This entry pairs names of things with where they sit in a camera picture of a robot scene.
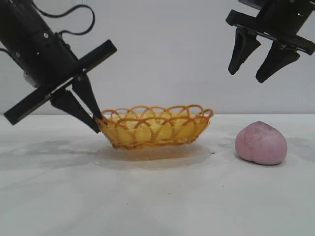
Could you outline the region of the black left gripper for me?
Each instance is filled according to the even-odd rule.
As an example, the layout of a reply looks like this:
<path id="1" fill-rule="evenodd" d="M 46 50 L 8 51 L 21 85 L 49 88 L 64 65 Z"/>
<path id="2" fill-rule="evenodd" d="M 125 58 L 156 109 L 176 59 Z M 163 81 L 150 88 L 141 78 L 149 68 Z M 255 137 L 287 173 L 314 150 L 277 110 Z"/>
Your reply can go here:
<path id="1" fill-rule="evenodd" d="M 12 125 L 49 101 L 95 133 L 100 132 L 95 120 L 103 116 L 87 73 L 116 53 L 111 40 L 78 59 L 63 40 L 48 30 L 31 32 L 8 27 L 3 29 L 3 45 L 35 87 L 4 113 Z"/>

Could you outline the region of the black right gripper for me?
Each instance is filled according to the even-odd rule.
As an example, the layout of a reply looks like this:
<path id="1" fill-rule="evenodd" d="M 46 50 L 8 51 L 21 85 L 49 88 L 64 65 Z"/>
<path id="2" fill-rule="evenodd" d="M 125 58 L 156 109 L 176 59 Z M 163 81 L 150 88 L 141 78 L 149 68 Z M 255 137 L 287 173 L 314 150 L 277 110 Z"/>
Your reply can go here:
<path id="1" fill-rule="evenodd" d="M 259 13 L 253 17 L 231 10 L 226 18 L 229 25 L 237 27 L 228 66 L 231 75 L 261 45 L 257 35 L 275 41 L 256 73 L 255 77 L 260 83 L 297 61 L 300 55 L 296 50 L 308 55 L 315 52 L 313 42 L 298 36 L 298 31 L 315 10 L 313 0 L 241 0 L 240 3 L 259 10 Z"/>

